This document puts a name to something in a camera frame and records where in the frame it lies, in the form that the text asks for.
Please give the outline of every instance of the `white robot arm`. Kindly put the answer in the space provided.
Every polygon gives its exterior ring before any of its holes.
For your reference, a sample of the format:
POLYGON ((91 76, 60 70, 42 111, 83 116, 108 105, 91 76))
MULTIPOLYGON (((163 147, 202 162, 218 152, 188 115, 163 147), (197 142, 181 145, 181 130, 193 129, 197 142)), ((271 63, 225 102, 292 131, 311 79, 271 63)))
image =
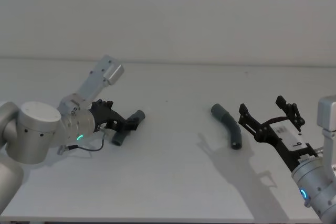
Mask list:
POLYGON ((268 120, 260 124, 248 112, 246 106, 240 106, 239 123, 247 129, 257 142, 271 144, 292 172, 292 178, 303 196, 304 205, 312 207, 324 224, 336 223, 336 177, 333 164, 336 151, 334 145, 336 134, 336 96, 322 98, 318 105, 317 124, 323 128, 323 157, 318 154, 322 149, 314 150, 309 144, 289 144, 287 139, 280 137, 270 126, 289 120, 300 131, 305 124, 296 104, 287 104, 279 96, 276 104, 286 116, 268 120))
POLYGON ((83 138, 105 128, 117 131, 121 144, 129 131, 135 131, 145 115, 137 111, 124 119, 111 109, 113 102, 93 100, 103 88, 115 84, 124 69, 115 59, 104 56, 90 71, 76 93, 63 98, 57 109, 41 102, 26 102, 18 108, 12 102, 0 103, 0 149, 6 145, 7 157, 0 154, 0 214, 21 186, 23 170, 16 163, 38 164, 51 147, 60 154, 83 138))

